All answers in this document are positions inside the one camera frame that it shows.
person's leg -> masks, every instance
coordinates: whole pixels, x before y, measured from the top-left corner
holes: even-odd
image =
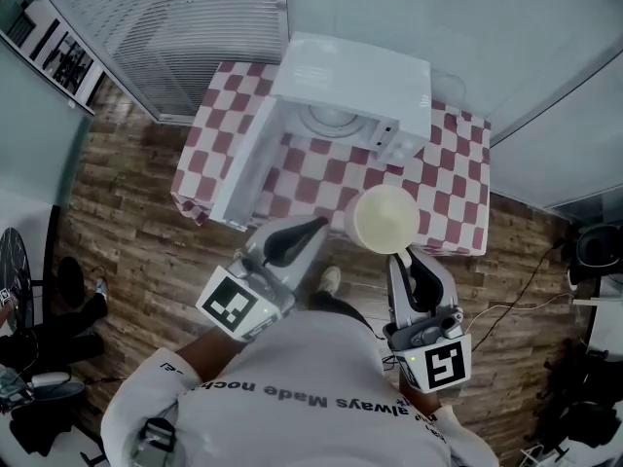
[[[104,353],[104,342],[97,334],[81,336],[55,344],[42,359],[49,370],[60,369],[71,363],[89,360]]]
[[[95,295],[78,313],[65,313],[33,327],[39,344],[66,341],[85,332],[96,320],[108,314],[106,283],[97,279]]]
[[[328,311],[330,313],[349,316],[350,318],[360,321],[374,332],[370,324],[359,311],[345,301],[334,297],[338,292],[341,277],[338,267],[329,267],[324,274],[322,274],[318,290],[310,296],[308,309],[311,311]]]
[[[0,337],[0,365],[21,372],[37,357],[37,344],[28,331]]]

table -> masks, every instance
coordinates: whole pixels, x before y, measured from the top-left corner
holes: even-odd
[[[200,225],[218,195],[278,66],[222,62],[205,93],[171,186],[180,212]],[[432,102],[431,139],[405,167],[377,162],[369,151],[286,134],[250,227],[293,214],[326,216],[346,236],[344,209],[379,184],[406,189],[418,203],[415,244],[431,254],[482,255],[487,249],[491,126]]]
[[[9,317],[9,326],[14,331],[19,325],[32,327],[34,325],[34,306],[32,298],[32,279],[30,266],[26,256],[21,235],[16,229],[6,229],[0,237],[0,296],[8,296],[8,292],[16,285],[16,280],[25,283],[22,286],[22,295],[19,306]]]

person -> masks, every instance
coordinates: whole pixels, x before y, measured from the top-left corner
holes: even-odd
[[[497,466],[435,394],[402,376],[400,392],[386,380],[374,332],[335,299],[340,278],[328,269],[310,309],[247,346],[214,328],[177,352],[158,349],[103,417],[111,466],[135,465],[137,438],[153,417],[175,428],[169,465]]]
[[[0,327],[17,305],[18,300],[12,292],[0,310]],[[94,296],[80,312],[62,314],[31,328],[17,329],[10,336],[0,337],[0,365],[28,379],[41,372],[59,370],[70,363],[94,358],[103,353],[101,337],[81,334],[107,313],[106,281],[100,277]]]

black cable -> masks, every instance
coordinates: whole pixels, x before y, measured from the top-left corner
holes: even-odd
[[[24,372],[26,372],[30,367],[32,367],[35,364],[35,362],[39,359],[39,340],[37,339],[37,335],[34,333],[32,329],[25,329],[25,330],[27,330],[30,333],[30,336],[32,336],[35,340],[36,354],[35,354],[35,357],[32,359],[32,361],[26,367],[21,369],[21,371],[16,375],[16,378],[13,379],[13,382],[11,382],[10,385],[15,384],[19,380],[21,375]]]
[[[385,372],[393,370],[393,368],[396,366],[397,360],[396,357],[393,354],[390,354],[389,356],[386,356],[383,360],[382,360],[384,365],[391,365],[391,367],[389,367],[388,369],[386,369],[385,367],[383,367],[383,370]]]
[[[105,378],[99,378],[98,380],[93,380],[91,378],[87,378],[85,379],[85,385],[95,385],[95,384],[101,384],[101,383],[108,383],[108,382],[118,382],[120,380],[126,380],[127,377],[105,377]]]
[[[536,265],[536,268],[534,269],[534,271],[532,272],[532,275],[530,277],[530,279],[528,280],[528,282],[526,283],[526,285],[524,286],[524,288],[522,289],[522,292],[519,293],[519,296],[517,296],[517,299],[515,301],[513,301],[513,303],[508,307],[508,309],[506,311],[504,311],[499,318],[494,322],[494,325],[491,326],[491,328],[489,329],[489,331],[487,332],[487,334],[485,334],[485,336],[480,339],[480,341],[478,342],[478,344],[476,344],[474,346],[474,348],[472,349],[472,352],[476,351],[476,349],[478,349],[480,347],[480,344],[482,344],[487,337],[490,335],[491,332],[494,331],[495,326],[501,321],[502,318],[504,318],[508,312],[513,309],[513,307],[523,298],[524,293],[526,292],[526,290],[530,287],[530,284],[532,283],[532,281],[534,280],[534,277],[536,276],[536,273],[538,272],[538,269],[540,268],[540,266],[543,264],[543,262],[545,261],[545,258],[547,257],[547,255],[549,253],[551,253],[554,249],[558,249],[561,245],[563,245],[563,241],[561,242],[560,240],[557,240],[556,242],[554,242],[554,245],[552,247],[550,247],[545,254],[543,254],[543,256],[541,256],[541,259],[538,262],[538,265]]]

white sneaker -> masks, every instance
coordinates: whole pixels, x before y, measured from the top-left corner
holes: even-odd
[[[95,282],[95,292],[104,297],[104,301],[108,303],[108,286],[104,277],[98,277]]]
[[[567,285],[571,292],[577,292],[577,284],[571,282],[571,270],[567,269]]]
[[[318,284],[318,291],[326,291],[331,296],[335,296],[340,288],[342,273],[338,267],[329,267],[324,271]]]

